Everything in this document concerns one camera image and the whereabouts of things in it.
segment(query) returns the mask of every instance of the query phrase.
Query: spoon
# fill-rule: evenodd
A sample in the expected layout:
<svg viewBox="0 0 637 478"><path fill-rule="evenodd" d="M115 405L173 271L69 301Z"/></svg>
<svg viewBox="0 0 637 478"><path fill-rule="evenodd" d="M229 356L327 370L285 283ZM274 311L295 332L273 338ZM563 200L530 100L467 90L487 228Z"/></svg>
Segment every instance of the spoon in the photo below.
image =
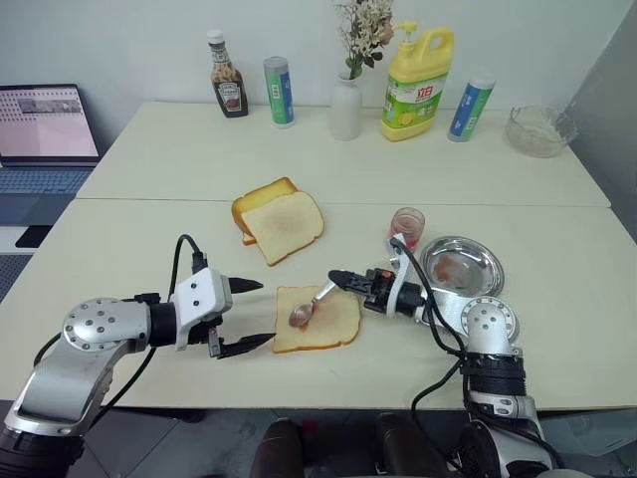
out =
<svg viewBox="0 0 637 478"><path fill-rule="evenodd" d="M325 282L325 285L322 286L322 289L320 289L314 297L312 297L312 301L309 304L301 304L295 307L290 314L289 324L292 327L302 327L307 324L317 308L317 303L329 294L334 287L336 287L334 282Z"/></svg>

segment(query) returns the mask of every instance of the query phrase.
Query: glass bowl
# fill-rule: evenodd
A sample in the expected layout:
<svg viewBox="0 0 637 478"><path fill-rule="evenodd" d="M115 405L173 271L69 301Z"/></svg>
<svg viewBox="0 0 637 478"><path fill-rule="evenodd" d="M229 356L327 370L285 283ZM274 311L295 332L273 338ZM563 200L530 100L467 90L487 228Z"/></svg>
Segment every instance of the glass bowl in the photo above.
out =
<svg viewBox="0 0 637 478"><path fill-rule="evenodd" d="M556 156L577 137L569 115L544 106L511 109L505 132L515 149L534 157Z"/></svg>

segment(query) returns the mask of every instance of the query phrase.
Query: glass cup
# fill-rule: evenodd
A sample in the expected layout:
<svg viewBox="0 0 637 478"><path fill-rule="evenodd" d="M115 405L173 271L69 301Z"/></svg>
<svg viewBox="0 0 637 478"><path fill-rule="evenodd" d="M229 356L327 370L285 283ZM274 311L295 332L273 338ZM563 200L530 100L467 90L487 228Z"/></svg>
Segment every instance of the glass cup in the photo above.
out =
<svg viewBox="0 0 637 478"><path fill-rule="evenodd" d="M418 209L403 207L394 213L389 227L389 237L402 232L409 250L413 251L425 227L425 216Z"/></svg>

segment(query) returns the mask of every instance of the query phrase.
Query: bottle cap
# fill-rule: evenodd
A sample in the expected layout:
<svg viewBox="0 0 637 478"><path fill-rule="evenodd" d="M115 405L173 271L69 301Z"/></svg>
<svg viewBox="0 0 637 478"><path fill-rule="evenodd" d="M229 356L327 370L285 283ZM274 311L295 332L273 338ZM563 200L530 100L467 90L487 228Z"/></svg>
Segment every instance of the bottle cap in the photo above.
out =
<svg viewBox="0 0 637 478"><path fill-rule="evenodd" d="M487 71L477 72L471 77L469 84L480 90L490 90L496 85L496 77Z"/></svg>
<svg viewBox="0 0 637 478"><path fill-rule="evenodd" d="M216 45L216 44L224 42L223 32L221 30L218 30L218 29L208 30L207 36L208 36L208 44L210 45Z"/></svg>

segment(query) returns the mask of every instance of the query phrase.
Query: stainless steel plate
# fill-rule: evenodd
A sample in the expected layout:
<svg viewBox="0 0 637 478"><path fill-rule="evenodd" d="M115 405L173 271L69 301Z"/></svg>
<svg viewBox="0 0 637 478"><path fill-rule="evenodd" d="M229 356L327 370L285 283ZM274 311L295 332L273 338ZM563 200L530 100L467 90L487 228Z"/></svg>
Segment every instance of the stainless steel plate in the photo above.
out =
<svg viewBox="0 0 637 478"><path fill-rule="evenodd" d="M432 286L464 297L495 297L505 285L505 272L496 256L466 237L432 241L422 251L420 263Z"/></svg>

